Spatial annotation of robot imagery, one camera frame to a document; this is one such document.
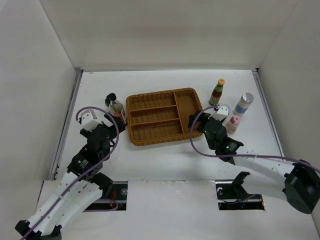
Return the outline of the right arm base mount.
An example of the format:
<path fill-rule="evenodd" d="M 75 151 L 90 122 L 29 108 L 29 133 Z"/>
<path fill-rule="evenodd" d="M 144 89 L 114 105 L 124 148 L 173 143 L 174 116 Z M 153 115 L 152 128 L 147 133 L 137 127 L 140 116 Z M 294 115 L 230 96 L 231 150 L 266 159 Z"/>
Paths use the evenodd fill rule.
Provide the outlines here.
<path fill-rule="evenodd" d="M 243 188 L 244 180 L 249 175 L 249 172 L 242 171 L 235 179 L 215 182 L 217 204 L 220 211 L 265 210 L 262 196 L 249 194 Z"/>

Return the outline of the glass jar black grinder top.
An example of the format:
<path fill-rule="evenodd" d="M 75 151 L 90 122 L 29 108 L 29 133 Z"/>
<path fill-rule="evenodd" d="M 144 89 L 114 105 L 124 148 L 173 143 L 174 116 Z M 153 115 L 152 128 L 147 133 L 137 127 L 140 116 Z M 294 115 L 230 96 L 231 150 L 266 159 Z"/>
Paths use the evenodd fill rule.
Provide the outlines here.
<path fill-rule="evenodd" d="M 116 94 L 112 92 L 106 96 L 104 103 L 107 107 L 109 107 L 111 102 L 116 100 L 117 100 Z"/>

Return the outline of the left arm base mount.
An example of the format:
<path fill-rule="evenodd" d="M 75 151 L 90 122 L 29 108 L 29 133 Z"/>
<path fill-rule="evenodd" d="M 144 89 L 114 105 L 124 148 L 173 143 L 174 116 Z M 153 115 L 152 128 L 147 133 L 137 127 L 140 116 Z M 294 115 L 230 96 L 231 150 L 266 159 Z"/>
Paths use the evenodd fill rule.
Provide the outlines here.
<path fill-rule="evenodd" d="M 128 182 L 116 181 L 109 192 L 88 206 L 84 212 L 126 211 L 128 197 Z"/>

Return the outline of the clear bottle red label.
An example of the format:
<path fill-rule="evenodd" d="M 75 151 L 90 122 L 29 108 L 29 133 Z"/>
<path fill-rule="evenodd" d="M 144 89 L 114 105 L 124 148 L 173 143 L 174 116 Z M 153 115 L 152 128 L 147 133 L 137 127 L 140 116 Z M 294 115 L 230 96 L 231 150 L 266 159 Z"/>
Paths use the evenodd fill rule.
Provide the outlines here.
<path fill-rule="evenodd" d="M 115 117 L 119 117 L 122 123 L 126 126 L 128 124 L 127 122 L 127 115 L 124 109 L 123 104 L 118 101 L 116 98 L 115 99 L 110 99 L 110 105 L 109 105 L 111 113 Z"/>

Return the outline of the red sauce bottle yellow cap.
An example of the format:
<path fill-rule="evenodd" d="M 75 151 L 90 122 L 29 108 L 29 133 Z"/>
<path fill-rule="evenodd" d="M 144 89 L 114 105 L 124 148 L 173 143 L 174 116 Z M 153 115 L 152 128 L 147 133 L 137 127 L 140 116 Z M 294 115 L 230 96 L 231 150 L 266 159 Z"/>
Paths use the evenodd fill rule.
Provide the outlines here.
<path fill-rule="evenodd" d="M 211 93 L 211 97 L 209 99 L 210 105 L 214 106 L 219 104 L 220 98 L 222 96 L 224 84 L 225 84 L 225 80 L 223 78 L 220 78 Z"/>

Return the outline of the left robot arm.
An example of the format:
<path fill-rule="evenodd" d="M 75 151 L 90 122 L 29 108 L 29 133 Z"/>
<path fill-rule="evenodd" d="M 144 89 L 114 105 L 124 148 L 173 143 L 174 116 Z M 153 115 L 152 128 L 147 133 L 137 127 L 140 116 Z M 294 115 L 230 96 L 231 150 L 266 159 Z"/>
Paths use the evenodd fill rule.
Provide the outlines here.
<path fill-rule="evenodd" d="M 60 240 L 63 229 L 93 202 L 112 192 L 113 180 L 100 170 L 118 144 L 119 134 L 126 127 L 119 117 L 109 113 L 111 122 L 99 122 L 93 110 L 78 114 L 80 134 L 86 144 L 70 164 L 49 199 L 26 220 L 20 220 L 15 230 L 23 240 Z"/>

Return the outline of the white shaker silver lid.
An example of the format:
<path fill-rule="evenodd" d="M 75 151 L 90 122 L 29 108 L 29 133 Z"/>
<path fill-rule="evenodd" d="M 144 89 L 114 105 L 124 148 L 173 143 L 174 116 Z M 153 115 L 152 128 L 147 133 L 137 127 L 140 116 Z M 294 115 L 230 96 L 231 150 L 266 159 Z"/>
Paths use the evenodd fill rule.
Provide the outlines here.
<path fill-rule="evenodd" d="M 237 115 L 237 116 L 243 116 L 246 111 L 248 110 L 248 108 L 250 107 L 250 105 L 252 104 L 252 102 L 254 101 L 254 96 L 249 93 L 249 92 L 246 92 L 244 93 L 240 100 L 238 101 L 238 103 L 236 104 L 234 110 L 232 111 L 232 113 L 234 115 Z"/>

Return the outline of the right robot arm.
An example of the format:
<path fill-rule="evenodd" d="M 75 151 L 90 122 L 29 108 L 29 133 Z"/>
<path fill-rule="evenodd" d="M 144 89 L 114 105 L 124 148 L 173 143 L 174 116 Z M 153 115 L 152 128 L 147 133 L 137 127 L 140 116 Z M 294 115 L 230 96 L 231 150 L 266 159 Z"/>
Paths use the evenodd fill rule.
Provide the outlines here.
<path fill-rule="evenodd" d="M 227 135 L 220 120 L 214 119 L 205 110 L 189 116 L 188 128 L 203 133 L 213 158 L 240 166 L 272 179 L 272 183 L 258 182 L 248 178 L 250 173 L 242 171 L 230 184 L 236 202 L 244 202 L 255 194 L 262 194 L 286 201 L 297 211 L 310 215 L 320 200 L 320 170 L 302 159 L 259 153 L 237 153 L 244 144 Z"/>

